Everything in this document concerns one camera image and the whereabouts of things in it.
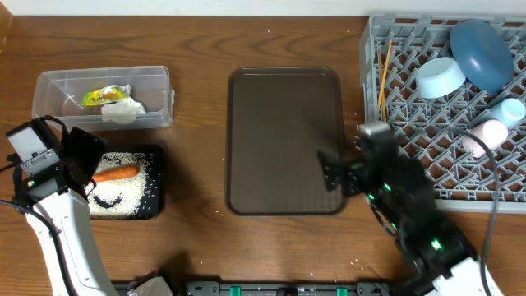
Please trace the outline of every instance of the orange carrot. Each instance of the orange carrot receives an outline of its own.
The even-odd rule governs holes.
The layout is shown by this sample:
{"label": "orange carrot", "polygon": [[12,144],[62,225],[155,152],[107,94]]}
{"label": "orange carrot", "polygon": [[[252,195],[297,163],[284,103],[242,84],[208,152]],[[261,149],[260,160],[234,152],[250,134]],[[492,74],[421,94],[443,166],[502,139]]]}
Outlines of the orange carrot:
{"label": "orange carrot", "polygon": [[130,165],[118,169],[110,169],[102,173],[97,173],[93,176],[93,179],[98,182],[119,180],[122,178],[135,177],[139,173],[139,167],[136,165]]}

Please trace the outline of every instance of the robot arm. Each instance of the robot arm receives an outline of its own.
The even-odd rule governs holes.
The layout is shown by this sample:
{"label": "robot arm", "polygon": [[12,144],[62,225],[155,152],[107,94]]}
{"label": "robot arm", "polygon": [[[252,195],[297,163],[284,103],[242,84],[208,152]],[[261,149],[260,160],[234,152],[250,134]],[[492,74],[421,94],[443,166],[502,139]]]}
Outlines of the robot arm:
{"label": "robot arm", "polygon": [[[78,295],[117,296],[95,245],[86,200],[72,190],[61,195],[54,193],[34,204],[33,211],[41,214],[59,232],[62,257],[75,292]],[[26,217],[42,247],[53,295],[67,296],[58,255],[47,227],[33,215]]]}
{"label": "robot arm", "polygon": [[[361,125],[359,131],[361,158],[341,162],[321,152],[318,158],[326,188],[335,190],[341,184],[346,197],[364,192],[376,218],[418,275],[398,288],[399,295],[485,295],[478,254],[437,209],[420,161],[398,155],[387,123]],[[491,295],[502,295],[488,271],[486,275]]]}
{"label": "robot arm", "polygon": [[[62,125],[61,141],[46,120]],[[78,128],[70,134],[52,117],[25,123],[7,138],[16,151],[9,158],[16,164],[13,201],[39,239],[53,295],[117,296],[93,238],[84,192],[104,153],[104,140]],[[29,176],[24,180],[22,170]],[[139,294],[173,296],[160,277],[128,292]]]}

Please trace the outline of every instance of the wood grain surface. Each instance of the wood grain surface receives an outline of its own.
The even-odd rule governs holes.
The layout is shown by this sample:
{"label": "wood grain surface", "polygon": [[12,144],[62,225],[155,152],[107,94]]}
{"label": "wood grain surface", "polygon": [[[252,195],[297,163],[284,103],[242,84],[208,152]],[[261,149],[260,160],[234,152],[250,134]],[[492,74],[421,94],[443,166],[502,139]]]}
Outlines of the wood grain surface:
{"label": "wood grain surface", "polygon": [[[227,80],[238,67],[327,66],[340,77],[346,136],[362,123],[358,40],[366,17],[16,17],[0,55],[0,133],[31,119],[37,76],[89,67],[164,65],[177,91],[171,127],[99,132],[111,143],[156,143],[167,156],[157,219],[92,221],[112,280],[166,270],[172,280],[402,280],[393,239],[353,198],[328,217],[245,218],[224,204]],[[2,155],[12,153],[4,138]],[[0,198],[11,199],[10,173]],[[485,214],[451,214],[480,251]],[[489,268],[507,295],[526,294],[526,216],[499,215]],[[2,295],[50,295],[42,252],[25,218],[0,208]]]}
{"label": "wood grain surface", "polygon": [[0,53],[3,50],[3,45],[6,43],[7,32],[11,25],[13,15],[0,2]]}

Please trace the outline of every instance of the white cloth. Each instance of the white cloth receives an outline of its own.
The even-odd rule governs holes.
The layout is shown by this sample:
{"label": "white cloth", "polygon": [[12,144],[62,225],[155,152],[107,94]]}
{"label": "white cloth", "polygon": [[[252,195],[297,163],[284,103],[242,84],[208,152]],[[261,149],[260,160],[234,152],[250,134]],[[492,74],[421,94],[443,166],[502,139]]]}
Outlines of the white cloth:
{"label": "white cloth", "polygon": [[114,121],[119,124],[133,123],[137,119],[137,114],[144,114],[145,108],[141,103],[136,102],[131,97],[120,99],[115,104],[102,106],[102,120]]}

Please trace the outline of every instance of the clear plastic container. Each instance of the clear plastic container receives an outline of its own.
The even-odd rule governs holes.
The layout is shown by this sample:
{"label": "clear plastic container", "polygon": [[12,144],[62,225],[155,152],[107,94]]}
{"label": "clear plastic container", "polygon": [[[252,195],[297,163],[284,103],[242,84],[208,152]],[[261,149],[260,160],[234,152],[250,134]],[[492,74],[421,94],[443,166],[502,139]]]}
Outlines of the clear plastic container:
{"label": "clear plastic container", "polygon": [[[145,113],[137,115],[133,123],[105,122],[102,105],[81,106],[86,92],[126,84],[131,85],[131,97],[145,108]],[[51,115],[63,121],[68,130],[78,127],[88,132],[169,127],[173,122],[174,96],[168,69],[162,66],[49,71],[37,80],[32,116]]]}

